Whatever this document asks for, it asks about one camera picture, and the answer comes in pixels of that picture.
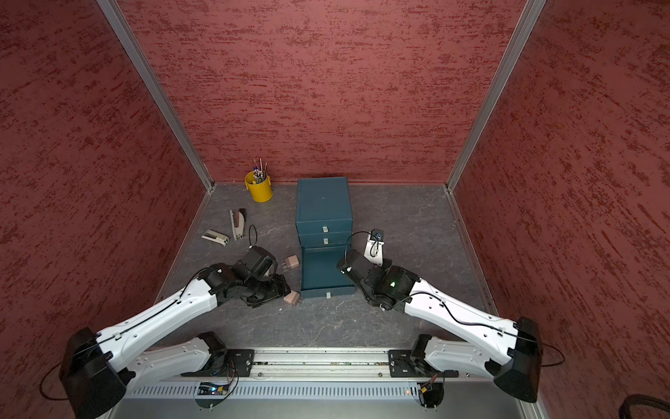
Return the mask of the pink plug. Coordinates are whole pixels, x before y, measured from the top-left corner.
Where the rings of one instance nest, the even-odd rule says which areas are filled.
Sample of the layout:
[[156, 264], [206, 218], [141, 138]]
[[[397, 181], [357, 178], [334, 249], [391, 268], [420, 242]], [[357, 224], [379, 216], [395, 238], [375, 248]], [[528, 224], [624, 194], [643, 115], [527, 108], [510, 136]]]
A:
[[283, 267], [285, 269], [296, 269], [300, 266], [300, 262], [297, 255], [291, 255], [284, 259]]
[[301, 295], [300, 295], [300, 293], [298, 293], [298, 292], [296, 292], [296, 291], [290, 291], [290, 292], [284, 297], [284, 301], [285, 301], [287, 304], [291, 305], [291, 306], [296, 306], [296, 305], [298, 305], [298, 303], [300, 302], [300, 299], [301, 299]]

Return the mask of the teal drawer cabinet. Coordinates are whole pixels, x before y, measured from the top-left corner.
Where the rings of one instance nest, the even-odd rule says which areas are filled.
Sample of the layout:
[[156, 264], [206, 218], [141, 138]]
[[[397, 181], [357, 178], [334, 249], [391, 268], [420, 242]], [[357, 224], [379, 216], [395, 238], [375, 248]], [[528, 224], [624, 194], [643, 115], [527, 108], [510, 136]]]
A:
[[347, 179], [299, 180], [295, 225], [302, 250], [301, 296], [329, 299], [355, 293], [355, 285], [337, 267], [353, 227]]

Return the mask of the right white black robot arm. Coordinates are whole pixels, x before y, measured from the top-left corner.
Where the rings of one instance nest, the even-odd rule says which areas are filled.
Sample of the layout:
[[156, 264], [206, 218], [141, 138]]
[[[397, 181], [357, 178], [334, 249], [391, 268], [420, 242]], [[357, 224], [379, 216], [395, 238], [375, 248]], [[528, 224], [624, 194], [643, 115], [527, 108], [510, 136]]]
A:
[[423, 319], [475, 347], [464, 357], [443, 340], [420, 339], [420, 360], [437, 371], [456, 370], [488, 376], [506, 394], [535, 403], [542, 369], [543, 344], [535, 321], [516, 321], [487, 314], [457, 300], [408, 269], [385, 259], [381, 265], [349, 251], [337, 265], [363, 293], [366, 302], [384, 311]]

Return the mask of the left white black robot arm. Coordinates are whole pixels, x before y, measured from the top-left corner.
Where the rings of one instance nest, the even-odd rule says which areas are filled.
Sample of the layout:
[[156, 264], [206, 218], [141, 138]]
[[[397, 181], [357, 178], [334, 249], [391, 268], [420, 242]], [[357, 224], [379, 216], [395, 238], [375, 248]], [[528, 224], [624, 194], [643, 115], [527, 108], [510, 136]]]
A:
[[175, 347], [153, 345], [180, 326], [230, 300], [256, 308], [291, 289], [283, 275], [260, 275], [214, 264], [198, 271], [178, 292], [99, 332], [83, 328], [66, 344], [59, 380], [75, 417], [97, 418], [144, 384], [203, 368], [223, 344], [205, 333]]

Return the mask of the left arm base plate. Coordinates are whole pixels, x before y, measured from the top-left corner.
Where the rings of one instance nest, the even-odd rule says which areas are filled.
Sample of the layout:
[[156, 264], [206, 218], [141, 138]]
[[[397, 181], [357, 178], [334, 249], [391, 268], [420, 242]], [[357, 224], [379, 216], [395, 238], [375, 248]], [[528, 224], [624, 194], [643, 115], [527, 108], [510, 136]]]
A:
[[251, 375], [255, 354], [253, 349], [227, 349], [226, 353], [218, 351], [212, 354], [201, 369], [181, 376], [231, 378], [236, 374], [236, 377], [246, 378]]

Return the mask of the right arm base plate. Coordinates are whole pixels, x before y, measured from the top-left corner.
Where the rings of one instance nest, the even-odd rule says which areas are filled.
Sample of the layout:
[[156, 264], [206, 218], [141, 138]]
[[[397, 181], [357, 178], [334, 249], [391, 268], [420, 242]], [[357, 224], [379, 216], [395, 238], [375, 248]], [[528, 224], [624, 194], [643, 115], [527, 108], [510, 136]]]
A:
[[431, 366], [412, 361], [411, 350], [392, 349], [387, 352], [389, 373], [393, 378], [432, 378]]

